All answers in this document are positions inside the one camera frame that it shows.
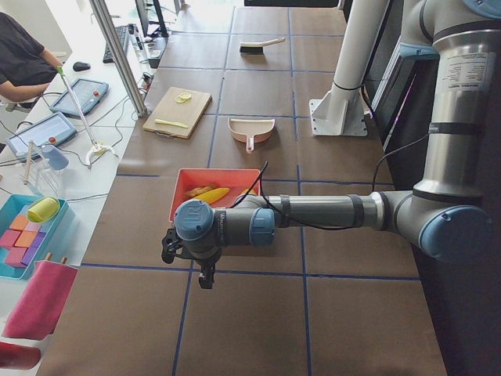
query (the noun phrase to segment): monitor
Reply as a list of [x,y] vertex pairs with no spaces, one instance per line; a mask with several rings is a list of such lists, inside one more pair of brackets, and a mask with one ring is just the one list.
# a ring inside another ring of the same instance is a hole
[[[167,28],[165,27],[162,8],[158,0],[135,0],[135,7],[138,11],[139,22],[141,23],[142,35],[145,37],[168,38]],[[150,20],[149,12],[155,12],[157,21]],[[150,32],[150,25],[157,25],[154,31]]]

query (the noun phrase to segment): white pipe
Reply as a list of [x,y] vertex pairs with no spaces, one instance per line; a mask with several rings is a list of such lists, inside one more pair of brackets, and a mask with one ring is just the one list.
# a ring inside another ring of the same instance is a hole
[[313,134],[367,134],[361,123],[363,109],[358,87],[362,84],[389,3],[390,0],[353,1],[332,88],[320,101],[310,100]]

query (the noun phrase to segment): red cloth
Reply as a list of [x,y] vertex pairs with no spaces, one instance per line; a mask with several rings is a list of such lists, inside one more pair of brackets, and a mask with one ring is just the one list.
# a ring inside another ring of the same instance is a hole
[[2,335],[42,340],[54,332],[77,271],[58,262],[36,262],[33,276],[10,313]]

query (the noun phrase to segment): label sticker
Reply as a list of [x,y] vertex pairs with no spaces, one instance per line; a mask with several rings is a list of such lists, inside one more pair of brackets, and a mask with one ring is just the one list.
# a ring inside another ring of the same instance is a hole
[[442,57],[438,68],[436,94],[448,91],[488,91],[495,53],[474,52]]

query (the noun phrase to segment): white table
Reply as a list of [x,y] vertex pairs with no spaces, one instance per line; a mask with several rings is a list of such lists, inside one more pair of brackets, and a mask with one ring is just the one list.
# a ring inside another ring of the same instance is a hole
[[[106,153],[91,169],[82,165],[76,155],[66,154],[70,163],[61,175],[62,189],[59,191],[59,197],[66,200],[99,195],[110,191],[118,163],[124,154],[136,119],[135,110],[130,101],[121,102],[127,93],[115,64],[102,63],[104,40],[96,37],[92,39],[92,45],[82,45],[80,47],[81,50],[79,51],[81,52],[74,52],[64,64],[64,72],[68,81],[71,83],[75,79],[82,77],[105,81],[110,85],[107,95],[94,111],[87,116],[88,123],[92,124],[110,111],[108,115],[92,126],[92,133],[97,140],[102,141],[106,145],[112,145],[117,142],[121,136],[115,128],[115,122],[120,117],[123,107],[123,114],[117,123],[123,139],[114,147],[119,157],[115,157],[112,153]],[[91,69],[74,72],[72,69],[73,63],[79,60],[90,63]],[[139,62],[131,45],[128,48],[128,61],[136,81],[139,81],[143,72],[152,73],[148,64]],[[64,90],[65,86],[61,77],[56,76],[46,92],[63,92]],[[57,96],[46,96],[45,98],[48,103],[51,103]],[[51,111],[47,104],[43,100],[39,100],[28,114],[26,121],[36,122],[50,114]],[[73,139],[61,145],[61,149],[78,153],[81,159],[85,161],[85,155],[92,146],[90,138],[80,120],[71,119],[71,122],[78,130],[83,130],[83,132],[79,132]],[[14,159],[12,151],[6,146],[0,154],[0,162]],[[17,194],[34,194],[28,186],[23,184],[20,178],[24,174],[23,164],[0,167],[0,173],[3,175],[0,187],[4,190]],[[0,190],[0,205],[3,205],[8,198],[9,194]],[[68,231],[56,231],[54,238],[51,240],[51,246],[64,250],[64,254],[68,257],[68,264],[73,266],[80,265],[105,200],[106,197],[101,197],[69,203],[70,209],[74,213],[74,218],[70,221],[70,224],[67,224]],[[0,278],[0,332],[3,331],[5,321],[22,295],[26,284],[25,280]],[[43,353],[43,350],[50,342],[50,336],[40,342],[3,337],[0,337],[0,341],[38,347]],[[37,369],[38,366],[29,371],[0,370],[0,374],[6,376],[30,375],[36,374]]]

